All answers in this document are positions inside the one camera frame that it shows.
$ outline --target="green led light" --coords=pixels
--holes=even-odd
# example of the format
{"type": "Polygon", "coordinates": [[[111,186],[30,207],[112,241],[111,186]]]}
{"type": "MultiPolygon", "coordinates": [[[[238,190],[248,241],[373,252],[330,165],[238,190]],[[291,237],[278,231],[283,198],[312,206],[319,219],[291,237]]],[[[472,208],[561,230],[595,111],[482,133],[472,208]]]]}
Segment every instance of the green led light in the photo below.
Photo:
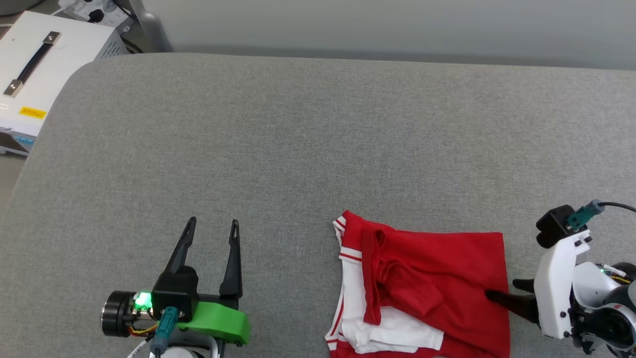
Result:
{"type": "Polygon", "coordinates": [[[137,299],[135,299],[135,308],[138,311],[149,310],[153,306],[153,302],[150,296],[150,292],[140,292],[137,299]]]}

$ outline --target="white box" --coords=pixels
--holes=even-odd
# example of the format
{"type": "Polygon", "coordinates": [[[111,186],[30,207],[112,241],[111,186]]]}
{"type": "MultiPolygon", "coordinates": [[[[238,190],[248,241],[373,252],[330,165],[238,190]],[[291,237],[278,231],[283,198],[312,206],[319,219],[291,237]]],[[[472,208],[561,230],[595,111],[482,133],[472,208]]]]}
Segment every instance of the white box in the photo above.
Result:
{"type": "Polygon", "coordinates": [[[128,54],[117,30],[25,11],[0,39],[0,152],[28,155],[55,98],[69,77],[97,59],[128,54]],[[2,94],[50,32],[59,32],[15,97],[2,94]],[[8,136],[15,143],[7,144],[8,136]]]}

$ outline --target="power strip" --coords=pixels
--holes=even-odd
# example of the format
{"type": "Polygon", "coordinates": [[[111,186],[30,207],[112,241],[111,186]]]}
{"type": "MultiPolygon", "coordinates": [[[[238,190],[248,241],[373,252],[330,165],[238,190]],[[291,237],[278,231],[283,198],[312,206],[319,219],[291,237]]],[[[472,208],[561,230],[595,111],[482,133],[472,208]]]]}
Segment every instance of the power strip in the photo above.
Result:
{"type": "Polygon", "coordinates": [[[135,20],[109,0],[92,0],[89,2],[85,0],[59,0],[58,4],[62,12],[79,21],[88,21],[90,19],[88,14],[95,10],[101,10],[104,13],[104,18],[100,22],[96,22],[96,24],[115,27],[119,34],[129,32],[130,26],[135,23],[135,20]]]}

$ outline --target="white fabric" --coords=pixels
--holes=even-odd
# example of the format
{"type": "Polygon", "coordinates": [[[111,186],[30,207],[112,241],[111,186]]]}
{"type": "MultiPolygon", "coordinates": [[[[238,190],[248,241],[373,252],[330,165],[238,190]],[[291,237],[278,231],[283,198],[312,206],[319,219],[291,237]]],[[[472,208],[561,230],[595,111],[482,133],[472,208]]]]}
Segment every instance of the white fabric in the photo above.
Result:
{"type": "MultiPolygon", "coordinates": [[[[333,223],[336,238],[342,242],[342,229],[346,222],[340,217],[333,223]]],[[[418,347],[439,350],[444,332],[435,329],[412,316],[393,307],[382,307],[382,322],[379,326],[365,323],[366,310],[364,299],[364,281],[362,272],[362,253],[342,247],[342,319],[339,331],[351,344],[356,353],[379,351],[415,353],[418,347]]]]}

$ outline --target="teal connector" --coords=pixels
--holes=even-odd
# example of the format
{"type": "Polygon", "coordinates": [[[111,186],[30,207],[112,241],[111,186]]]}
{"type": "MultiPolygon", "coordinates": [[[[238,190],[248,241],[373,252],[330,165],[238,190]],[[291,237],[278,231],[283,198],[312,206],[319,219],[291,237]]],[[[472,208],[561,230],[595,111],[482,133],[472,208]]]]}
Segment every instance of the teal connector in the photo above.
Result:
{"type": "Polygon", "coordinates": [[[585,226],[594,216],[605,210],[603,206],[598,205],[599,203],[600,200],[594,199],[567,218],[567,223],[572,227],[573,231],[579,231],[580,228],[585,226]]]}
{"type": "Polygon", "coordinates": [[[179,310],[174,307],[166,307],[159,321],[159,326],[155,330],[155,337],[150,343],[150,352],[156,356],[162,355],[168,349],[170,335],[177,325],[179,310]]]}

